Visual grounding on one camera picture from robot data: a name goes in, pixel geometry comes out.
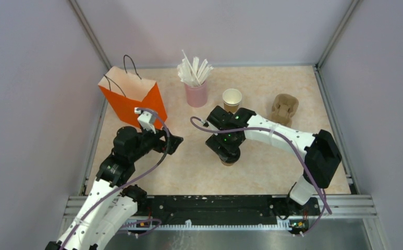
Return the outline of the brown paper coffee cup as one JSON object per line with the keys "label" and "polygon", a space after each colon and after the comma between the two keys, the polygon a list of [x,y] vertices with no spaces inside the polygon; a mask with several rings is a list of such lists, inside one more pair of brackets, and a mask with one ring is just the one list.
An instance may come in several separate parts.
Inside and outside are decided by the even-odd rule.
{"label": "brown paper coffee cup", "polygon": [[221,160],[221,163],[222,163],[224,166],[229,167],[229,166],[234,165],[236,162],[235,162],[235,161],[228,162],[228,161],[223,161],[223,160]]}

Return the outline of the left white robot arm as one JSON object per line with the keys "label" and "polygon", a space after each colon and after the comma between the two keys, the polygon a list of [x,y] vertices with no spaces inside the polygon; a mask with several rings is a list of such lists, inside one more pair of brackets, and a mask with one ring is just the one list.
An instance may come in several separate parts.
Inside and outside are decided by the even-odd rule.
{"label": "left white robot arm", "polygon": [[74,221],[46,249],[103,249],[128,218],[147,209],[147,192],[128,181],[135,162],[150,151],[171,155],[183,140],[167,128],[140,132],[131,126],[120,128]]}

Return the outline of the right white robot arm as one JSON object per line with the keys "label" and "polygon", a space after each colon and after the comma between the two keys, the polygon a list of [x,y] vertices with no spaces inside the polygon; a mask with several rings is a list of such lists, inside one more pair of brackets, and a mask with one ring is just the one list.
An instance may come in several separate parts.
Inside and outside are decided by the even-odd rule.
{"label": "right white robot arm", "polygon": [[301,214],[314,193],[324,196],[341,163],[341,153],[330,132],[302,132],[269,121],[253,110],[239,108],[235,113],[216,106],[205,120],[202,130],[211,136],[206,145],[228,164],[241,156],[245,140],[266,143],[295,155],[303,173],[288,193],[286,208],[293,215]]}

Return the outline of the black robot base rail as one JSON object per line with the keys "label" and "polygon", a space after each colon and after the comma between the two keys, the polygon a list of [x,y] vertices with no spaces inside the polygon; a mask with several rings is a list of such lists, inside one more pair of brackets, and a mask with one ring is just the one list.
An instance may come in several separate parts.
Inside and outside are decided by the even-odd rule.
{"label": "black robot base rail", "polygon": [[320,206],[311,198],[304,206],[285,195],[156,195],[149,196],[135,216],[157,218],[163,226],[274,226],[282,219],[317,216]]}

